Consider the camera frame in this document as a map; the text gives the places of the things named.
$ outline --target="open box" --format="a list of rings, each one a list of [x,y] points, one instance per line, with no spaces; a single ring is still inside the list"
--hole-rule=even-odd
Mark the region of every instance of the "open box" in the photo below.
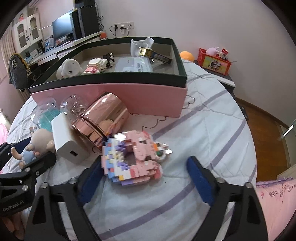
[[[104,92],[117,95],[130,113],[179,117],[186,97],[187,75],[177,47],[172,39],[153,37],[152,50],[172,59],[172,63],[157,61],[153,72],[114,72],[115,66],[103,73],[83,74],[57,80],[56,71],[63,61],[77,60],[83,69],[92,58],[101,58],[109,52],[119,58],[131,56],[131,39],[146,37],[125,37],[84,44],[64,56],[45,71],[29,88],[37,104],[47,97],[53,97],[59,105],[67,97],[77,94],[92,103]]]

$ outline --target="computer monitor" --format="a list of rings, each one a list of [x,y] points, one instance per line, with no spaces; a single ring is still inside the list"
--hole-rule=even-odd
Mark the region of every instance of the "computer monitor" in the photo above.
[[[55,45],[58,39],[73,33],[70,15],[71,12],[73,12],[73,10],[70,10],[52,22]]]

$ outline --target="black backpack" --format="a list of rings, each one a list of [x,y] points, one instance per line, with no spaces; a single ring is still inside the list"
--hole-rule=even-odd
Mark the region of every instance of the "black backpack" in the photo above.
[[[33,83],[31,74],[30,67],[18,53],[11,55],[8,62],[10,84],[13,84],[16,89],[24,91]]]

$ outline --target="orange plush toy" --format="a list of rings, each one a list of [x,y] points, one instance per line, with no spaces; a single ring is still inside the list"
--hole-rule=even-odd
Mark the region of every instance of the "orange plush toy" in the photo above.
[[[189,60],[189,61],[191,61],[191,62],[194,61],[194,57],[193,57],[192,53],[189,53],[189,52],[187,52],[187,51],[183,51],[183,52],[181,52],[181,53],[180,53],[180,57],[181,57],[182,59],[186,59],[186,60]]]

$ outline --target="rose gold cylinder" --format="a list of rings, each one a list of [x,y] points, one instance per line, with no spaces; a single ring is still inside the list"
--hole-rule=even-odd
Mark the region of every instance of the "rose gold cylinder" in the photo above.
[[[107,93],[80,113],[72,126],[94,145],[101,147],[110,135],[120,130],[128,116],[125,104],[116,95]]]

